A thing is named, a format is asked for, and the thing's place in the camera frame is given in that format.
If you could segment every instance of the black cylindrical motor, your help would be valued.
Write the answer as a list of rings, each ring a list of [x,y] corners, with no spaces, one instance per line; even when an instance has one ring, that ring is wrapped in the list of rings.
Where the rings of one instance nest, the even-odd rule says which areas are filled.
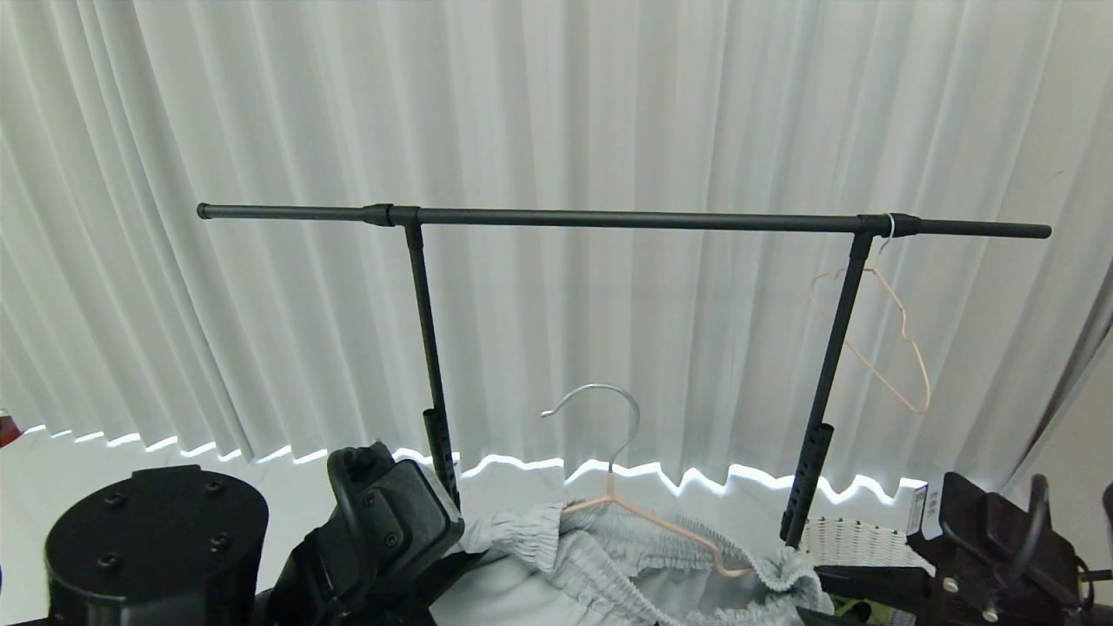
[[[93,492],[47,537],[49,624],[240,626],[252,618],[267,503],[198,466]]]

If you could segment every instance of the gray garment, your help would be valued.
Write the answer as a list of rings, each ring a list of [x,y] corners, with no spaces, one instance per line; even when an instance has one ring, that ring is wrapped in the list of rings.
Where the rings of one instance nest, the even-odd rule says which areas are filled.
[[[461,547],[491,551],[434,605],[437,624],[780,626],[800,624],[796,606],[833,610],[811,563],[791,548],[754,559],[699,521],[653,511],[719,545],[727,568],[755,569],[727,578],[706,548],[621,507],[562,518],[564,506],[470,520]]]

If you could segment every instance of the ruffled fabric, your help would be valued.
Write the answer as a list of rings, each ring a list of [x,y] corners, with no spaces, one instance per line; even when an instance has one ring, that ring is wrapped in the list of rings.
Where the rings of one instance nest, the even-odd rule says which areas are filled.
[[[592,613],[620,623],[661,626],[797,625],[796,607],[830,613],[810,560],[781,548],[752,558],[712,528],[676,511],[662,519],[717,544],[730,569],[718,574],[706,548],[613,505],[562,518],[565,502],[500,511],[470,521],[461,540],[470,552],[512,555]]]

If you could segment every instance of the pink hanger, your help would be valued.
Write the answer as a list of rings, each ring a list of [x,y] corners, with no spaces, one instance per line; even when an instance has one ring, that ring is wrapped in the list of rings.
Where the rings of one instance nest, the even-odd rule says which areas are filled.
[[[582,387],[578,387],[578,388],[573,389],[572,391],[568,392],[567,394],[564,394],[564,398],[562,398],[561,401],[558,402],[555,407],[553,407],[552,409],[550,409],[548,411],[543,411],[541,413],[541,418],[544,419],[544,418],[548,418],[549,415],[555,414],[558,411],[561,410],[561,408],[564,405],[564,403],[567,403],[569,400],[572,399],[573,395],[580,393],[581,391],[585,391],[588,389],[605,389],[605,390],[614,391],[617,393],[621,393],[622,397],[627,399],[627,402],[630,403],[630,413],[631,413],[631,418],[630,418],[630,434],[627,437],[627,440],[622,443],[622,446],[618,450],[615,450],[613,454],[611,454],[610,460],[607,462],[607,493],[604,496],[599,497],[599,498],[594,498],[594,499],[591,499],[591,500],[587,500],[587,501],[583,501],[583,502],[571,505],[569,507],[564,507],[564,511],[563,511],[562,516],[568,516],[568,515],[570,515],[572,512],[575,512],[578,510],[587,509],[587,508],[599,506],[599,505],[614,503],[614,505],[618,505],[618,506],[622,507],[623,509],[632,512],[633,515],[636,515],[636,516],[638,516],[638,517],[640,517],[642,519],[646,519],[646,520],[648,520],[648,521],[650,521],[652,524],[656,524],[657,526],[660,526],[661,528],[664,528],[666,530],[670,530],[672,532],[676,532],[677,535],[680,535],[682,537],[691,539],[692,541],[696,541],[697,544],[699,544],[699,545],[703,546],[705,548],[707,548],[708,550],[710,550],[711,551],[711,557],[715,559],[715,568],[722,576],[727,576],[727,577],[730,577],[730,578],[736,578],[736,577],[741,576],[743,574],[748,574],[750,571],[754,571],[751,568],[727,569],[726,566],[723,565],[722,549],[719,548],[719,546],[717,546],[715,542],[709,541],[709,540],[705,539],[703,537],[700,537],[699,535],[696,535],[695,532],[691,532],[690,530],[687,530],[687,529],[681,528],[681,527],[679,527],[679,526],[677,526],[674,524],[666,521],[666,520],[657,517],[656,515],[653,515],[653,513],[651,513],[651,512],[649,512],[647,510],[640,509],[640,508],[636,507],[634,505],[631,505],[630,502],[628,502],[628,501],[626,501],[626,500],[623,500],[623,499],[621,499],[621,498],[619,498],[618,496],[614,495],[614,459],[617,459],[618,456],[622,452],[622,450],[626,450],[626,447],[629,446],[631,441],[633,441],[634,436],[638,434],[638,427],[641,426],[641,409],[638,408],[638,401],[633,399],[633,395],[631,395],[630,392],[626,391],[624,389],[614,387],[613,384],[605,384],[605,383],[599,383],[599,382],[588,383],[588,384],[584,384]]]
[[[874,261],[874,265],[877,265],[877,263],[880,261],[881,253],[885,252],[885,246],[889,245],[889,242],[893,239],[893,233],[896,229],[896,221],[893,218],[892,214],[889,214],[889,223],[892,224],[889,236],[885,239],[885,243],[881,244],[880,250],[877,251],[877,258]],[[844,272],[846,272],[846,267],[841,267],[836,272],[827,272],[826,274],[819,274],[815,278],[811,278],[811,285],[808,287],[808,300],[811,301],[811,306],[815,307],[815,310],[818,311],[819,314],[823,315],[828,323],[834,323],[834,320],[826,311],[823,310],[821,306],[819,306],[819,303],[816,302],[816,283],[819,282],[820,278],[830,278],[833,281],[837,280],[839,276],[843,275]],[[906,343],[908,343],[909,345],[912,345],[912,350],[916,354],[916,362],[919,364],[919,372],[924,376],[924,405],[916,407],[907,398],[905,398],[903,393],[897,391],[897,388],[893,387],[893,383],[890,383],[888,379],[883,376],[881,373],[877,371],[877,368],[874,366],[874,363],[870,362],[869,359],[866,359],[866,356],[863,355],[863,353],[859,352],[858,349],[855,348],[853,343],[850,343],[850,340],[845,340],[844,344],[850,350],[850,352],[854,353],[855,356],[857,356],[863,363],[865,363],[867,368],[869,368],[869,371],[873,372],[875,376],[877,376],[877,380],[881,381],[881,383],[885,387],[887,387],[889,391],[892,391],[893,394],[897,397],[898,400],[904,402],[905,407],[908,407],[908,410],[916,413],[917,415],[926,414],[928,408],[930,408],[932,405],[932,380],[927,375],[927,365],[924,364],[924,355],[920,354],[919,352],[919,345],[916,343],[914,339],[908,336],[908,311],[905,310],[904,303],[900,302],[900,299],[893,290],[893,286],[889,285],[889,282],[885,280],[885,276],[881,274],[881,271],[879,268],[866,267],[865,272],[869,272],[874,276],[877,276],[877,281],[881,283],[881,287],[885,288],[885,291],[889,294],[889,299],[893,300],[893,303],[897,305],[898,310],[900,310],[900,339]]]

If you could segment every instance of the white curtain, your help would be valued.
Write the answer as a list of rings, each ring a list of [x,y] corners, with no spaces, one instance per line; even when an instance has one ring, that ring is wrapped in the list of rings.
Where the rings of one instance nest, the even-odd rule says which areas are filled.
[[[845,354],[825,475],[1001,483],[1113,258],[1113,6],[7,2],[2,378],[20,423],[265,457],[425,450],[404,237],[201,222],[198,202],[1040,222],[878,264],[935,397]],[[429,227],[462,464],[791,473],[849,237]],[[819,299],[834,306],[836,285]],[[914,400],[867,276],[850,339]]]

